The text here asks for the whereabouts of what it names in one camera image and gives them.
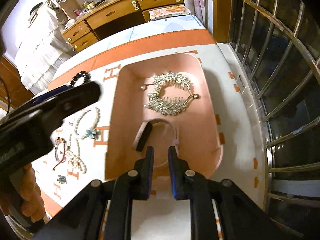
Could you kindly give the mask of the person's left hand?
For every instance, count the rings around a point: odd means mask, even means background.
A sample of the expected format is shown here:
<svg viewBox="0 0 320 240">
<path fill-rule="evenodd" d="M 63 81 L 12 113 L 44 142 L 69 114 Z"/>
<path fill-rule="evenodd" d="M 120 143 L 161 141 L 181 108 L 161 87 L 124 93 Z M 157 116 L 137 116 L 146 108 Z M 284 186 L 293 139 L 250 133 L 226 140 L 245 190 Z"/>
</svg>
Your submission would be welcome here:
<svg viewBox="0 0 320 240">
<path fill-rule="evenodd" d="M 44 201 L 41 197 L 41 190 L 36 184 L 35 171 L 31 164 L 23 167 L 23 177 L 21 178 L 21 189 L 19 192 L 23 199 L 21 211 L 24 216 L 30 217 L 33 222 L 42 220 L 46 211 Z M 1 211 L 3 215 L 9 214 L 11 204 L 10 192 L 7 186 L 1 183 Z"/>
</svg>

